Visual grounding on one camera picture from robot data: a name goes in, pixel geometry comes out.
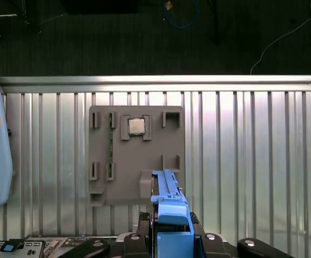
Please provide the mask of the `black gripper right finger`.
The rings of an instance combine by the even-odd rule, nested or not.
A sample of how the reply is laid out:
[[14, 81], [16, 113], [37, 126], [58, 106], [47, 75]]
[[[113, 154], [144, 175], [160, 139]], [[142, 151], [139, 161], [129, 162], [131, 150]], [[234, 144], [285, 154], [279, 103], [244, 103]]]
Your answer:
[[244, 238], [236, 246], [223, 236], [206, 233], [195, 213], [190, 214], [194, 227], [194, 257], [290, 258], [291, 256], [261, 240]]

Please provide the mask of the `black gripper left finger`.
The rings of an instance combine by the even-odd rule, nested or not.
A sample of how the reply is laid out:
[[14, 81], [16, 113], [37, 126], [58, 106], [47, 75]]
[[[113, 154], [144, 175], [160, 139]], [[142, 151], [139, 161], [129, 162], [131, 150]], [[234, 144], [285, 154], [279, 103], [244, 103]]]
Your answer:
[[140, 212], [136, 232], [123, 235], [122, 240], [110, 243], [106, 239], [89, 239], [64, 257], [151, 257], [151, 223], [148, 212]]

